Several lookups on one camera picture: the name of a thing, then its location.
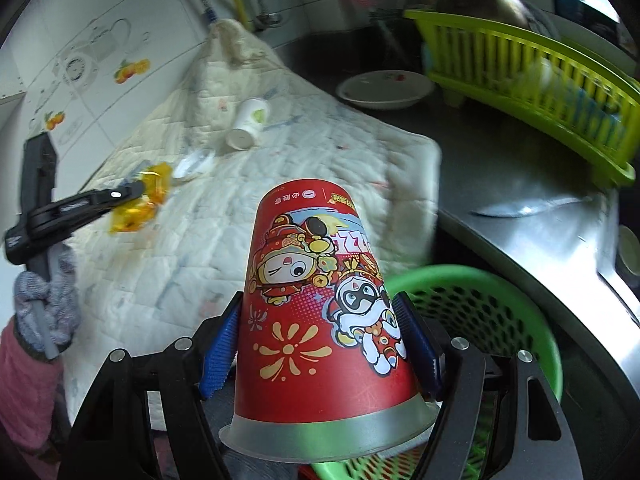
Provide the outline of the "pink sleeve forearm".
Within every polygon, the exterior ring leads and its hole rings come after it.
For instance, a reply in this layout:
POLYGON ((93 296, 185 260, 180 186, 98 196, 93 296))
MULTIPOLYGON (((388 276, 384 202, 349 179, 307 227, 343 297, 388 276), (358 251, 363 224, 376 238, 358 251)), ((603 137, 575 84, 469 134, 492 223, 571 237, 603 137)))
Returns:
POLYGON ((62 370, 59 359, 41 361, 23 348, 11 318, 1 333, 1 423, 20 451, 46 446, 62 370))

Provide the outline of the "grey knit gloved hand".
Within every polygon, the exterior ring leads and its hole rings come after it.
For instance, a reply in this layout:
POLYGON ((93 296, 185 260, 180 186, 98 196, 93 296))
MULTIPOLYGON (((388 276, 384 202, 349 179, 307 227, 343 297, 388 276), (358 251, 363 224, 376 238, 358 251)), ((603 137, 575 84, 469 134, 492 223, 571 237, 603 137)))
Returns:
POLYGON ((48 263, 48 280, 23 271, 13 287, 17 340, 40 361, 56 360, 72 343, 81 322, 73 249, 56 244, 49 250, 48 263))

